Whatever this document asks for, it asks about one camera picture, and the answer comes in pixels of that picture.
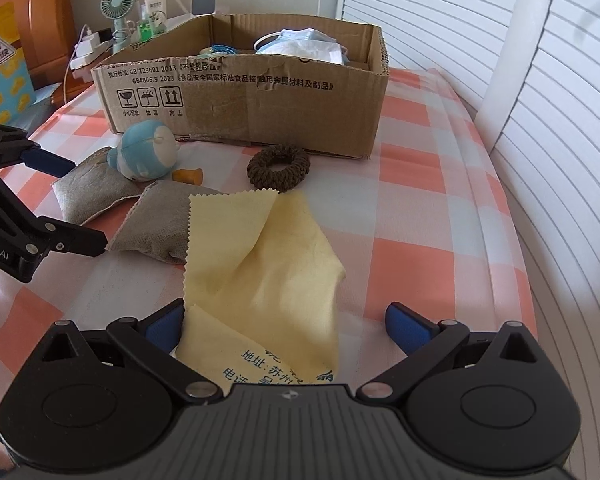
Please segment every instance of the toiletries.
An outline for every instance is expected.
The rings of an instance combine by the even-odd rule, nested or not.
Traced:
[[[144,0],[147,11],[151,15],[152,33],[158,36],[167,30],[167,0]]]
[[[140,6],[140,20],[138,21],[138,34],[140,42],[144,43],[152,38],[151,15],[146,10],[146,6]]]

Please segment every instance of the yellow book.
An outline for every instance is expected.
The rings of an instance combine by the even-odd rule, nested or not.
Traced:
[[[0,7],[0,124],[11,121],[35,100],[10,2]]]

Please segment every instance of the white tube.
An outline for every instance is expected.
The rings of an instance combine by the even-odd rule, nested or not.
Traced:
[[[167,23],[167,0],[144,0],[146,10],[154,19],[155,27],[162,26],[166,29]]]
[[[496,68],[475,116],[475,127],[491,153],[504,128],[538,49],[551,0],[516,0]]]

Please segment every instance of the scrunchie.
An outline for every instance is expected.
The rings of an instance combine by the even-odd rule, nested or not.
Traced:
[[[272,164],[288,166],[282,170],[272,170]],[[295,188],[309,173],[309,155],[305,150],[293,146],[268,146],[253,155],[247,165],[247,176],[257,189],[277,189],[280,193]]]

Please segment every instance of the handheld fan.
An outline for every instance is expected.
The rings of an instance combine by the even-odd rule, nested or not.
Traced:
[[[125,48],[130,39],[128,28],[125,25],[125,16],[131,12],[136,0],[101,0],[100,10],[103,15],[113,20],[113,53]]]

